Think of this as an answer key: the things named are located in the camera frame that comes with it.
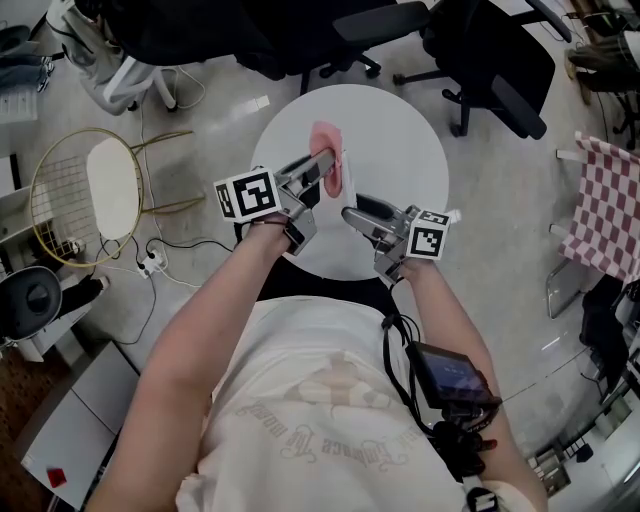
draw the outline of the black and white marker cube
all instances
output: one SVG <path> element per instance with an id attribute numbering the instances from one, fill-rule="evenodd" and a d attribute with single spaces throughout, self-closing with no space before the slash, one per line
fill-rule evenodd
<path id="1" fill-rule="evenodd" d="M 267 167 L 216 181 L 213 186 L 226 221 L 247 222 L 282 209 L 273 171 Z"/>
<path id="2" fill-rule="evenodd" d="M 406 256 L 439 260 L 450 224 L 450 215 L 422 210 L 411 223 Z"/>

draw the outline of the white cabinet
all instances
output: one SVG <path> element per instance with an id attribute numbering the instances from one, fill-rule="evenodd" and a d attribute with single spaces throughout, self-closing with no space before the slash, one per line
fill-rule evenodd
<path id="1" fill-rule="evenodd" d="M 79 509 L 124 423 L 138 375 L 113 343 L 82 358 L 31 417 L 14 446 L 22 465 L 42 485 Z M 47 471 L 66 482 L 53 488 Z"/>

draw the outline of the gray floor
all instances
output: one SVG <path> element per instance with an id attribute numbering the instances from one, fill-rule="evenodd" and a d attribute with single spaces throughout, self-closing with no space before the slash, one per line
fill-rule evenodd
<path id="1" fill-rule="evenodd" d="M 519 7 L 511 9 L 510 4 Z M 523 10 L 525 4 L 501 5 L 515 12 Z M 558 5 L 550 5 L 562 13 Z M 519 139 L 486 111 L 472 112 L 468 137 L 453 138 L 449 124 L 458 118 L 459 111 L 441 96 L 445 87 L 457 92 L 450 80 L 411 84 L 397 90 L 391 83 L 392 73 L 411 74 L 434 68 L 417 35 L 369 53 L 383 65 L 379 79 L 368 81 L 362 67 L 356 65 L 329 80 L 315 74 L 311 81 L 312 89 L 362 83 L 397 93 L 424 115 L 440 137 L 450 172 L 449 207 L 459 208 L 463 220 L 450 231 L 439 266 L 491 350 L 506 411 L 526 453 L 556 435 L 585 395 L 596 394 L 594 385 L 579 374 L 587 364 L 577 338 L 579 304 L 551 321 L 546 313 L 545 278 L 560 261 L 558 240 L 548 234 L 547 228 L 550 222 L 571 215 L 579 173 L 577 166 L 558 162 L 554 151 L 575 148 L 576 130 L 604 138 L 597 99 L 594 97 L 592 106 L 586 107 L 577 85 L 565 74 L 562 55 L 567 45 L 554 41 L 539 24 L 529 30 L 557 65 L 542 112 L 548 131 L 540 141 Z M 159 218 L 160 227 L 169 241 L 206 236 L 232 245 L 233 233 L 220 220 L 212 184 L 221 177 L 248 170 L 262 130 L 296 98 L 300 78 L 272 82 L 240 67 L 232 57 L 187 69 L 207 86 L 205 99 L 192 110 L 169 114 L 152 90 L 144 103 L 144 136 L 150 138 L 175 129 L 193 129 L 195 133 L 152 146 L 148 152 L 149 168 L 156 202 L 180 200 L 201 192 L 207 194 L 208 200 L 188 213 Z M 185 79 L 181 79 L 178 89 L 183 104 L 199 94 L 197 86 Z M 602 99 L 611 132 L 612 122 L 619 121 L 618 113 L 611 108 L 610 98 Z M 131 144 L 140 140 L 141 112 L 118 118 L 103 113 L 63 61 L 58 63 L 42 100 L 36 133 L 19 150 L 26 175 L 49 144 L 76 129 L 98 126 L 117 132 Z M 156 236 L 155 227 L 149 218 L 143 218 L 136 237 L 146 241 L 151 236 Z M 211 245 L 194 251 L 168 252 L 171 274 L 195 284 L 202 283 L 226 256 Z M 135 270 L 134 246 L 127 246 L 123 257 L 110 264 Z M 131 342 L 151 307 L 151 286 L 125 272 L 100 272 L 110 277 L 113 286 L 96 303 L 85 324 L 119 341 Z M 158 274 L 154 281 L 158 299 L 153 317 L 140 342 L 126 347 L 139 366 L 144 365 L 162 328 L 193 293 L 193 289 Z M 406 303 L 407 292 L 400 285 L 394 293 Z"/>

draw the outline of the small display screen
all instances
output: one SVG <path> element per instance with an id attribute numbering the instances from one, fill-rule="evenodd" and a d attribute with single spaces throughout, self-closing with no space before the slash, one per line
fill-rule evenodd
<path id="1" fill-rule="evenodd" d="M 420 352 L 425 364 L 431 370 L 440 390 L 446 388 L 461 391 L 483 391 L 484 384 L 468 361 Z"/>

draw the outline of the white wall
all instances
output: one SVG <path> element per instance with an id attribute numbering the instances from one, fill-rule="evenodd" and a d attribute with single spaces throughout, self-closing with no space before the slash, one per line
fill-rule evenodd
<path id="1" fill-rule="evenodd" d="M 550 512 L 600 512 L 622 491 L 622 481 L 640 460 L 640 406 L 633 393 L 625 398 L 633 411 L 608 439 L 595 429 L 585 434 L 593 457 L 565 464 L 571 484 L 549 500 Z"/>

